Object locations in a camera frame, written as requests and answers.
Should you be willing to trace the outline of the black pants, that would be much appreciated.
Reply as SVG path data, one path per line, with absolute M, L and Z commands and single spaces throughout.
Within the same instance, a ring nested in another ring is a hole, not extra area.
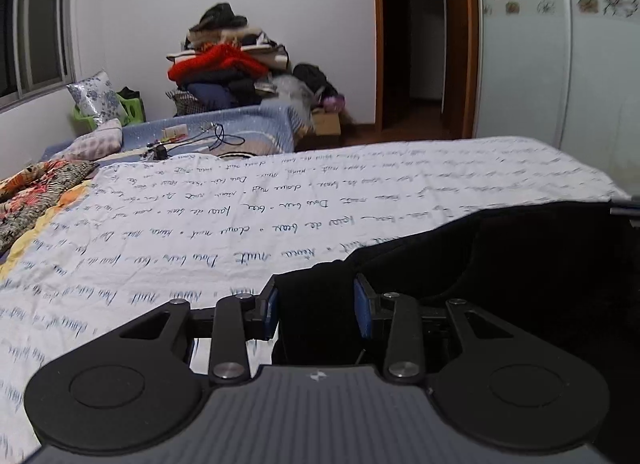
M 605 379 L 608 414 L 591 444 L 639 458 L 639 206 L 557 202 L 485 209 L 342 261 L 274 278 L 277 366 L 373 366 L 363 359 L 354 281 L 422 309 L 450 299 L 532 334 Z

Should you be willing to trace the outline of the cardboard box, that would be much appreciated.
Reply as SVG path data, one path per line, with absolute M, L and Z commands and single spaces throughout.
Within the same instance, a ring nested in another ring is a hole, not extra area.
M 338 112 L 322 112 L 318 109 L 311 113 L 314 134 L 320 138 L 338 138 L 342 134 L 341 116 Z

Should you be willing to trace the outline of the blue dotted bed sheet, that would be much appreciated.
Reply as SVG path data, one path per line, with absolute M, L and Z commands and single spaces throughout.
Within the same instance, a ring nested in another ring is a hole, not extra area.
M 291 105 L 269 103 L 218 112 L 201 112 L 122 128 L 122 149 L 98 159 L 98 166 L 146 161 L 149 146 L 171 128 L 186 136 L 165 145 L 169 157 L 200 153 L 219 157 L 250 157 L 292 153 L 314 126 Z

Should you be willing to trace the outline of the pile of clothes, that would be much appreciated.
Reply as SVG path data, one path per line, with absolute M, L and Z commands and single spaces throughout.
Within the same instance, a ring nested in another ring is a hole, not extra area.
M 346 98 L 312 64 L 293 64 L 284 44 L 248 24 L 229 3 L 217 3 L 169 54 L 167 78 L 206 109 L 257 105 L 265 98 L 300 98 L 310 110 L 339 114 Z

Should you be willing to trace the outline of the white wardrobe with flower decals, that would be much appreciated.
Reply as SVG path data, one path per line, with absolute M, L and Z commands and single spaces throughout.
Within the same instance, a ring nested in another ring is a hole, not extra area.
M 537 139 L 639 192 L 639 0 L 478 0 L 474 133 Z

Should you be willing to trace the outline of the floral orange blanket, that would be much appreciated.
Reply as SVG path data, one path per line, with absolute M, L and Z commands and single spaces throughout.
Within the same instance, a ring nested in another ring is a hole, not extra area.
M 1 254 L 68 190 L 98 169 L 94 161 L 41 161 L 1 182 Z

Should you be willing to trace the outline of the wooden door frame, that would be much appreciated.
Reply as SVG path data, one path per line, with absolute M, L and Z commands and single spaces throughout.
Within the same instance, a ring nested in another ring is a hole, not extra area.
M 480 0 L 374 0 L 375 128 L 385 141 L 474 133 Z

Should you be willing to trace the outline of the pink checkered pillow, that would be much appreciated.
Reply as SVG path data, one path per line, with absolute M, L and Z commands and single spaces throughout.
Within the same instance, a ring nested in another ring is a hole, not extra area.
M 122 123 L 118 119 L 105 121 L 86 135 L 81 135 L 52 159 L 63 161 L 97 161 L 122 149 Z

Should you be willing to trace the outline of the green plastic stool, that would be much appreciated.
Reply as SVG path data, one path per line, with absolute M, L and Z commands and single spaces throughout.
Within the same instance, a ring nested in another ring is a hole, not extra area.
M 126 116 L 120 120 L 124 127 L 145 122 L 144 105 L 139 91 L 131 90 L 128 86 L 124 86 L 122 90 L 117 92 L 117 98 L 126 112 Z M 98 127 L 96 120 L 93 117 L 81 114 L 78 106 L 74 107 L 72 117 L 82 129 L 93 131 Z

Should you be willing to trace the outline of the blue floral white pillow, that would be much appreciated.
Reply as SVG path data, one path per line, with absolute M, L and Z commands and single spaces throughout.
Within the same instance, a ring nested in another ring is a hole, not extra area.
M 125 107 L 114 91 L 111 79 L 104 70 L 80 81 L 69 83 L 66 89 L 75 103 L 76 114 L 88 120 L 92 129 L 108 120 L 127 117 Z

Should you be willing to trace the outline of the window with grey frame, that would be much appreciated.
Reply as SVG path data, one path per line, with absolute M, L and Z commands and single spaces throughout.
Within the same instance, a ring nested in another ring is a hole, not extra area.
M 1 107 L 75 78 L 70 0 L 1 0 Z

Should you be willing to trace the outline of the white quilt with blue script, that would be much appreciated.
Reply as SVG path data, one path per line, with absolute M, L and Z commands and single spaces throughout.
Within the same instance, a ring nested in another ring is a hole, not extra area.
M 622 195 L 603 171 L 519 137 L 103 167 L 2 275 L 2 461 L 37 449 L 23 401 L 43 364 L 169 300 L 211 307 L 483 208 Z

